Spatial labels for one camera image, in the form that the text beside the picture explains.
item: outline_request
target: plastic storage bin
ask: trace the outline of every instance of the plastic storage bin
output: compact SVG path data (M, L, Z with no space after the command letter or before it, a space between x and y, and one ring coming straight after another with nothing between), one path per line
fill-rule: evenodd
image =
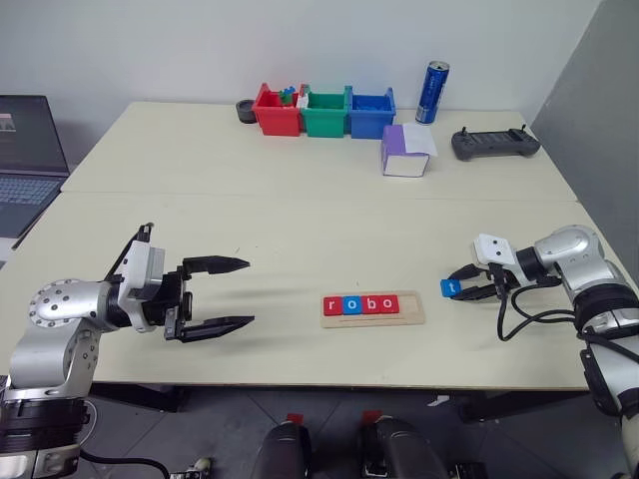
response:
M313 93L304 86L302 116L310 137L341 138L346 130L348 97L352 87L346 86L341 94Z
M297 102L298 92L295 92L293 104L282 105L280 93L272 91L269 85L262 83L256 102L253 104L253 111L262 127L262 133L298 137L302 130L302 116L300 109L295 106Z
M380 140L383 127L392 125L395 116L392 88L386 90L386 94L382 96L354 95L350 91L348 116L351 137Z

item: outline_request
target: laptop keyboard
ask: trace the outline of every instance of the laptop keyboard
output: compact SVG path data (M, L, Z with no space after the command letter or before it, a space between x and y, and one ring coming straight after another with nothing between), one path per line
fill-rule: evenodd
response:
M60 182L27 178L0 178L0 203L40 205Z

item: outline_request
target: laptop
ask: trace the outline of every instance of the laptop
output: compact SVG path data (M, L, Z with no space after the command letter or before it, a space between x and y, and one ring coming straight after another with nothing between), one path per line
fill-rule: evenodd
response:
M68 177L47 98L0 95L0 237L19 237Z

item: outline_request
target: purple box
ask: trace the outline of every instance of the purple box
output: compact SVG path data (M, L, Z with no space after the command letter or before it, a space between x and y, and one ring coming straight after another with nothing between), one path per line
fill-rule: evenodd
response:
M407 153L403 125L387 125L381 137L381 171L388 177L423 177L429 155Z

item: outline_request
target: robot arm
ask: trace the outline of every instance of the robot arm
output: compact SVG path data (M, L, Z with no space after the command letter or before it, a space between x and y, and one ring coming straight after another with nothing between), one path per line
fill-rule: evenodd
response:
M482 294L462 291L453 299L497 294L503 309L509 291L559 284L553 276L560 278L573 306L572 322L586 342L580 356L588 387L602 412L621 417L630 470L639 476L639 299L619 269L604 258L597 234L588 227L569 226L521 250L506 239L479 235L472 251L478 266L465 266L451 277L465 279L487 271L494 285L479 288Z
M228 334L252 316L191 320L194 272L230 272L249 266L224 256L185 258L163 273L164 250L149 244L152 225L131 238L102 281L61 279L33 296L27 328L11 357L0 404L0 479L54 478L75 472L76 435L86 420L102 334L133 326L165 326L165 338L182 342ZM118 267L121 273L115 274Z

